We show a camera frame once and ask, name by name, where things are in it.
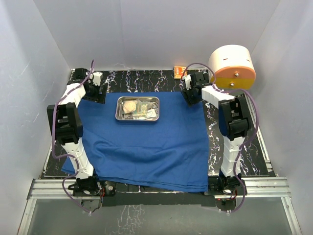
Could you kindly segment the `pink cylindrical tissue phantom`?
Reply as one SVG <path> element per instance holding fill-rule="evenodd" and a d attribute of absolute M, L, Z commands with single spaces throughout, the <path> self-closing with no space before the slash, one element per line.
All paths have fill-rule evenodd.
<path fill-rule="evenodd" d="M 249 90 L 256 72 L 249 50 L 240 45 L 225 45 L 216 49 L 208 60 L 212 69 L 210 82 L 220 89 Z"/>

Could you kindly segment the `blue surgical drape cloth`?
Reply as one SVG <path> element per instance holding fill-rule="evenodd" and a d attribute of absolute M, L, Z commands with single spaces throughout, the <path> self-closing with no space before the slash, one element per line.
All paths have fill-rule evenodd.
<path fill-rule="evenodd" d="M 209 139 L 201 103 L 188 106 L 180 92 L 153 93 L 160 101 L 156 122 L 115 118 L 122 93 L 108 93 L 105 104 L 82 100 L 82 142 L 101 180 L 175 191 L 208 187 Z"/>

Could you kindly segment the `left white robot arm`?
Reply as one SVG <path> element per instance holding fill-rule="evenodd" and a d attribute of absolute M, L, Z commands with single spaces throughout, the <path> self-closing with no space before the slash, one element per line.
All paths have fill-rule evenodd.
<path fill-rule="evenodd" d="M 55 105 L 47 107 L 51 135 L 65 150 L 76 182 L 68 187 L 74 194 L 96 196 L 101 183 L 83 147 L 83 124 L 78 112 L 81 100 L 104 104 L 107 86 L 102 85 L 103 73 L 84 68 L 73 69 L 65 93 Z"/>

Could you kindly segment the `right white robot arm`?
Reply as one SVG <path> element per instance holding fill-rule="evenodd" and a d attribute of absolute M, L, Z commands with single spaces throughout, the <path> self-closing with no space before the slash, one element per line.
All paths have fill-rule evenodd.
<path fill-rule="evenodd" d="M 201 72 L 183 76 L 181 79 L 183 82 L 181 93 L 189 106 L 206 101 L 218 109 L 219 131 L 224 138 L 223 162 L 219 175 L 208 180 L 208 190 L 230 194 L 242 182 L 241 148 L 251 129 L 246 99 L 218 89 Z"/>

